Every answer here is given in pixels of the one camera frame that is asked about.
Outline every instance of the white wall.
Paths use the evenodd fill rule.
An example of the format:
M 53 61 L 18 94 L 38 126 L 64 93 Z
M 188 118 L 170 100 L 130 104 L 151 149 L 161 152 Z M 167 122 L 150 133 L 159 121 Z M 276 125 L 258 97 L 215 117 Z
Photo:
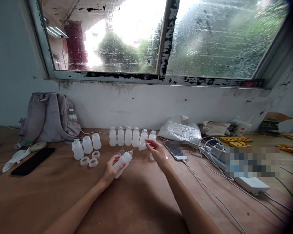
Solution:
M 168 117 L 182 114 L 195 123 L 254 116 L 255 130 L 268 111 L 293 117 L 293 61 L 268 97 L 231 88 L 58 82 L 41 77 L 18 2 L 1 0 L 0 125 L 19 125 L 18 119 L 26 117 L 32 92 L 66 94 L 86 128 L 130 125 L 159 129 Z M 293 120 L 282 123 L 280 130 L 293 131 Z

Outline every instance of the gray backpack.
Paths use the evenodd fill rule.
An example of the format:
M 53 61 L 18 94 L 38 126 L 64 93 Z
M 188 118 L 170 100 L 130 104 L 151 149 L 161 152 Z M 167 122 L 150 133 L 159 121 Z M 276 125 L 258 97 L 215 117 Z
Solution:
M 60 142 L 77 139 L 81 128 L 78 120 L 68 117 L 73 105 L 60 93 L 32 93 L 26 119 L 20 119 L 22 139 L 14 147 L 29 143 Z

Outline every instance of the window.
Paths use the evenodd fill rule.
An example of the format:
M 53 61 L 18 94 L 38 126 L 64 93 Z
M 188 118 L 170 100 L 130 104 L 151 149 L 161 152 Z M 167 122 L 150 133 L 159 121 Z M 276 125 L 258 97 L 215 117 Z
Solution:
M 172 85 L 262 87 L 259 71 L 280 47 L 288 13 L 283 0 L 28 5 L 50 79 Z

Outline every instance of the white plastic bottle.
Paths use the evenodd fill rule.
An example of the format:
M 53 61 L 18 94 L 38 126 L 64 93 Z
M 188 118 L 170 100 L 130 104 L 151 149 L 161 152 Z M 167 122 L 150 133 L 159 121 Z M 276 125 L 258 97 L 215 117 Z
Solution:
M 139 128 L 135 127 L 133 130 L 133 142 L 132 142 L 133 147 L 138 147 L 139 138 L 140 138 Z
M 124 155 L 122 155 L 119 158 L 119 160 L 113 165 L 113 168 L 116 169 L 122 163 L 126 163 L 126 166 L 124 166 L 124 168 L 121 169 L 120 172 L 117 173 L 117 175 L 115 176 L 115 179 L 117 179 L 121 176 L 121 174 L 123 173 L 125 168 L 129 165 L 129 162 L 131 159 L 132 159 L 132 156 L 128 152 L 125 152 Z
M 116 146 L 117 140 L 116 140 L 116 130 L 114 127 L 110 128 L 110 146 Z
M 131 132 L 131 127 L 126 128 L 126 133 L 125 133 L 125 145 L 129 146 L 132 143 L 132 132 Z
M 152 132 L 149 135 L 149 140 L 154 140 L 156 141 L 156 132 L 154 130 L 152 130 Z M 150 158 L 152 160 L 154 160 L 152 153 L 150 153 Z
M 123 146 L 125 143 L 125 135 L 124 135 L 124 128 L 120 126 L 117 131 L 117 144 L 119 146 Z
M 143 142 L 145 139 L 147 139 L 147 130 L 143 129 L 140 137 L 140 142 Z
M 72 151 L 74 152 L 74 158 L 80 160 L 85 156 L 85 152 L 82 149 L 82 144 L 79 140 L 73 141 Z
M 85 154 L 91 154 L 93 151 L 92 142 L 89 136 L 85 136 L 82 139 L 82 146 L 84 147 Z
M 95 150 L 99 150 L 101 148 L 101 138 L 98 133 L 94 133 L 92 135 L 92 143 Z

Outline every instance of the plastic ring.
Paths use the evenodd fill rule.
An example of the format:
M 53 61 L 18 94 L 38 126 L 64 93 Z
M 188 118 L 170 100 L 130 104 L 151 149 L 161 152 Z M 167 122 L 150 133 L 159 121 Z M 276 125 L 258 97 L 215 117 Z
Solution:
M 92 158 L 98 158 L 98 157 L 100 157 L 100 152 L 99 151 L 94 151 L 92 153 Z
M 80 160 L 80 165 L 82 165 L 82 166 L 86 166 L 88 163 L 89 163 L 89 158 L 87 156 L 86 157 L 83 157 Z
M 89 167 L 95 167 L 96 165 L 98 165 L 98 160 L 96 158 L 90 159 Z

